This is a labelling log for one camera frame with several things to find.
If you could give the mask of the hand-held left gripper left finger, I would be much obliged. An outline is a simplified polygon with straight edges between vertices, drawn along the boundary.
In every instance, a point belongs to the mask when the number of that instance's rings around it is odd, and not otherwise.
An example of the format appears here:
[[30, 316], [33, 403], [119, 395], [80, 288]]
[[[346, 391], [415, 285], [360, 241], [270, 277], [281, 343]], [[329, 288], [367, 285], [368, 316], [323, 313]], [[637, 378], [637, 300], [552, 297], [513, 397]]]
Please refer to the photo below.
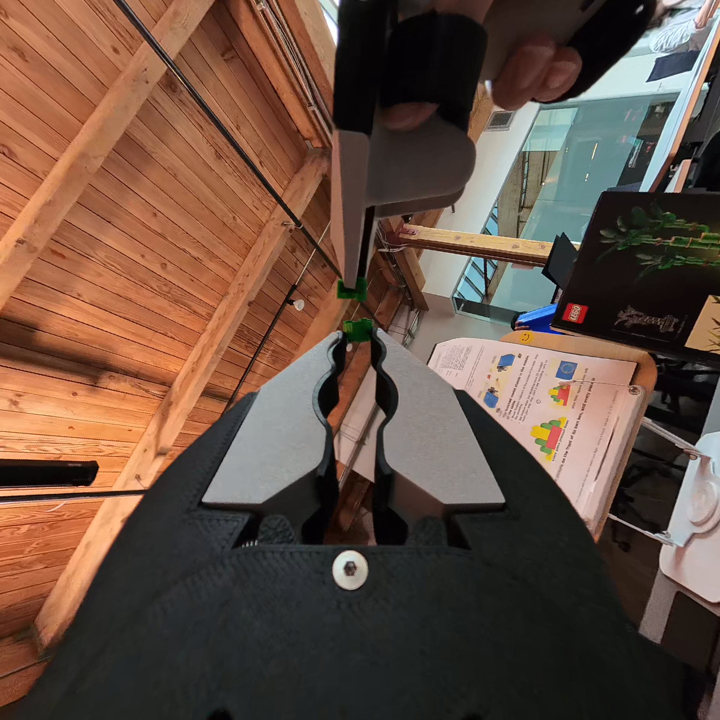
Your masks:
[[265, 383], [203, 504], [282, 515], [305, 544], [323, 543], [339, 493], [328, 417], [345, 360], [346, 336], [336, 331]]

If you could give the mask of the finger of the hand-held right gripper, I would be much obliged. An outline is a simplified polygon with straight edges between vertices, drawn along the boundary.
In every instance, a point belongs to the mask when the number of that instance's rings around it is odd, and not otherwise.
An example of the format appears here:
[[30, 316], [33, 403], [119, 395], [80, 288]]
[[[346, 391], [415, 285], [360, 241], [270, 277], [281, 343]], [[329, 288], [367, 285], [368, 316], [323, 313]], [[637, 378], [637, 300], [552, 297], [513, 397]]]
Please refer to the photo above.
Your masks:
[[370, 150], [370, 138], [362, 132], [333, 132], [330, 237], [345, 284], [355, 284], [362, 273]]

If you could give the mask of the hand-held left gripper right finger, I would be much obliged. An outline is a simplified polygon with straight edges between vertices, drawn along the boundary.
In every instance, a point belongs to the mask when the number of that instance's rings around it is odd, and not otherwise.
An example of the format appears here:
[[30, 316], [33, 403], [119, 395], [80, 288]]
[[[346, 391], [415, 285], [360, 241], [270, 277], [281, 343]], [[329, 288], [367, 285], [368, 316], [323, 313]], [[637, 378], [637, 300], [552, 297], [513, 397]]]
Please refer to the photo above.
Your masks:
[[381, 329], [370, 340], [376, 432], [373, 533], [403, 545], [424, 518], [447, 526], [456, 515], [505, 508], [505, 497], [455, 389]]

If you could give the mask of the person's right hand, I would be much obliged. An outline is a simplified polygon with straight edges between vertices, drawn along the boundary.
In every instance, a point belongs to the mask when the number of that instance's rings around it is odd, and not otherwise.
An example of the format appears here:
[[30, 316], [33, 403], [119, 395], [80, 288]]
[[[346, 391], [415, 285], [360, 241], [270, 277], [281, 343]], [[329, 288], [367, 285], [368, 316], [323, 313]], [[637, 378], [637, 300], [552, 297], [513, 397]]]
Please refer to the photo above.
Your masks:
[[[508, 56], [491, 83], [494, 106], [514, 111], [528, 102], [551, 102], [571, 89], [578, 79], [582, 59], [573, 48], [561, 48], [541, 36], [522, 41]], [[409, 131], [437, 110], [427, 102], [399, 103], [381, 112], [382, 123], [394, 131]]]

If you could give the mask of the printed instruction sheet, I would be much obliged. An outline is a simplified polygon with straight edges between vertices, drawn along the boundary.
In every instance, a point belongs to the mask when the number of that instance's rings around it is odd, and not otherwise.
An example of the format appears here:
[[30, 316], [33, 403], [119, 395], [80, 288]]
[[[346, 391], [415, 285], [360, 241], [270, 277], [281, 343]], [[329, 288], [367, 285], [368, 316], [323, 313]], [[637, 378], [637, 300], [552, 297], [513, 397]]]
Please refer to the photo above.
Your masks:
[[634, 362], [461, 337], [437, 343], [428, 365], [529, 451], [582, 520], [599, 516], [638, 391]]

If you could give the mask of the black ceiling tie rod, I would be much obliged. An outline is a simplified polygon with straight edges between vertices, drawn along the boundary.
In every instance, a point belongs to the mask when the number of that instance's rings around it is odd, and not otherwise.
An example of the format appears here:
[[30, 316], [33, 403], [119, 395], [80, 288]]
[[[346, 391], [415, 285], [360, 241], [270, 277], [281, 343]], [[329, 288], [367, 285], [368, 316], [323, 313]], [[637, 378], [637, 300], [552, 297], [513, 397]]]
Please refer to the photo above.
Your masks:
[[341, 273], [340, 273], [338, 267], [332, 262], [329, 255], [321, 248], [319, 240], [316, 240], [314, 238], [314, 236], [311, 234], [311, 231], [305, 227], [305, 225], [302, 223], [302, 221], [299, 219], [299, 217], [296, 216], [296, 214], [290, 209], [290, 206], [287, 205], [287, 203], [285, 203], [283, 201], [283, 198], [275, 190], [275, 188], [271, 184], [271, 182], [265, 177], [263, 172], [252, 161], [252, 159], [249, 157], [247, 152], [242, 148], [242, 146], [239, 144], [239, 142], [235, 139], [233, 134], [222, 123], [221, 119], [216, 115], [216, 113], [211, 109], [211, 107], [205, 102], [203, 96], [196, 90], [194, 85], [190, 82], [190, 80], [181, 71], [181, 69], [176, 64], [175, 60], [172, 57], [170, 57], [170, 55], [162, 47], [162, 45], [159, 43], [159, 41], [156, 39], [156, 37], [153, 35], [153, 33], [149, 31], [149, 29], [147, 28], [146, 25], [144, 25], [144, 23], [142, 23], [142, 21], [140, 20], [138, 15], [132, 10], [131, 6], [126, 1], [114, 1], [113, 3], [121, 11], [121, 13], [124, 14], [124, 16], [127, 18], [127, 20], [131, 23], [131, 25], [138, 31], [141, 38], [150, 47], [150, 49], [157, 55], [157, 57], [162, 61], [162, 63], [165, 65], [165, 67], [178, 80], [180, 85], [182, 85], [184, 87], [184, 89], [191, 96], [193, 102], [199, 107], [199, 109], [202, 111], [202, 113], [205, 115], [205, 117], [211, 122], [211, 124], [215, 127], [215, 129], [217, 131], [219, 131], [221, 136], [225, 139], [225, 141], [229, 144], [229, 146], [235, 151], [235, 153], [238, 155], [238, 157], [241, 159], [241, 161], [244, 162], [244, 164], [248, 167], [248, 169], [252, 172], [252, 174], [255, 175], [255, 177], [260, 182], [260, 184], [264, 187], [264, 189], [267, 191], [267, 193], [273, 198], [273, 200], [276, 201], [276, 203], [280, 206], [281, 210], [285, 213], [285, 215], [292, 222], [294, 228], [296, 228], [302, 232], [302, 234], [305, 236], [305, 238], [310, 242], [311, 246], [319, 253], [321, 259], [323, 259], [327, 263], [330, 270], [336, 275], [337, 278], [339, 278], [341, 276]]

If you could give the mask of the blue plastic bin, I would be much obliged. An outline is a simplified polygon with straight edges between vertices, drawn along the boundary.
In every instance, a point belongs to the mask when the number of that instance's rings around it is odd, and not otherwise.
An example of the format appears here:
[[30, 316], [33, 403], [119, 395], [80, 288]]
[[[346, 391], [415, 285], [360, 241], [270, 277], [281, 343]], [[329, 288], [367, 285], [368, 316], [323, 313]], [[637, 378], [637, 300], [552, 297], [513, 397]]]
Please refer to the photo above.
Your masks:
[[538, 333], [559, 335], [561, 332], [551, 327], [556, 310], [557, 303], [551, 303], [536, 310], [518, 312], [510, 321], [510, 327], [512, 330], [530, 330]]

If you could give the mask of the black bar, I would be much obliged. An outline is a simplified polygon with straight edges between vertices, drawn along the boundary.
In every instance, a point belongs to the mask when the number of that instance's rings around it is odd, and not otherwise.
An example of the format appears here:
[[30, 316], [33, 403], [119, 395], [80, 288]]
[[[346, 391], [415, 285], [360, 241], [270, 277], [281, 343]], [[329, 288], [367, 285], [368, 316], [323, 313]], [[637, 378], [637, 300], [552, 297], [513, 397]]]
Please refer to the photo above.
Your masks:
[[88, 487], [95, 481], [98, 471], [96, 461], [1, 459], [1, 488], [29, 490]]

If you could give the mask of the black panel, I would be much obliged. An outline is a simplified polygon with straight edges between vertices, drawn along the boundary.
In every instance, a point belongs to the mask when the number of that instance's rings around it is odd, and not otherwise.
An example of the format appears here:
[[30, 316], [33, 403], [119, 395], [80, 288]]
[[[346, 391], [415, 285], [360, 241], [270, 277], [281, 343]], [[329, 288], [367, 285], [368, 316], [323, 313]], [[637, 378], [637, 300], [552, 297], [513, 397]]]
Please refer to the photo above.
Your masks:
[[578, 247], [563, 232], [556, 235], [541, 273], [556, 288], [564, 290], [578, 256]]

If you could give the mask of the wooden display board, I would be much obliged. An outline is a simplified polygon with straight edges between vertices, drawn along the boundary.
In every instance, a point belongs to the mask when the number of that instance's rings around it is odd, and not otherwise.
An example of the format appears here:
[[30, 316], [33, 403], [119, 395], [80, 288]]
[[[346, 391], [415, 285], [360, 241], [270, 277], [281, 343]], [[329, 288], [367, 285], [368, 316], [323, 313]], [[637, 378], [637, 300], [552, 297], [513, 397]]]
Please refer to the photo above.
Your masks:
[[[517, 342], [518, 331], [512, 331], [500, 338], [500, 341], [511, 344]], [[638, 387], [635, 394], [631, 394], [633, 400], [630, 419], [625, 430], [617, 430], [613, 436], [613, 442], [617, 444], [614, 460], [614, 474], [609, 481], [607, 489], [603, 492], [600, 502], [599, 515], [595, 520], [584, 518], [584, 522], [595, 542], [600, 540], [603, 529], [608, 520], [612, 502], [620, 485], [626, 464], [635, 445], [644, 413], [649, 405], [650, 395], [657, 381], [657, 369], [653, 358], [642, 349], [631, 346], [624, 346], [597, 338], [570, 335], [552, 335], [547, 333], [534, 333], [530, 347], [558, 350], [560, 353], [575, 354], [583, 356], [594, 356], [606, 359], [617, 359], [626, 362], [634, 362], [636, 368], [632, 377], [631, 385]]]

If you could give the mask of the black toy set box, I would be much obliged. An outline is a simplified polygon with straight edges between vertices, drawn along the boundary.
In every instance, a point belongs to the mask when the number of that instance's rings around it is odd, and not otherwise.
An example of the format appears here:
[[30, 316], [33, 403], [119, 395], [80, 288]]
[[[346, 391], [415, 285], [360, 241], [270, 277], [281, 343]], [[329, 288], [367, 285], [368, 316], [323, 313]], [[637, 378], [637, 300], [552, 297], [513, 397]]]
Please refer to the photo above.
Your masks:
[[719, 369], [719, 194], [604, 192], [552, 327]]

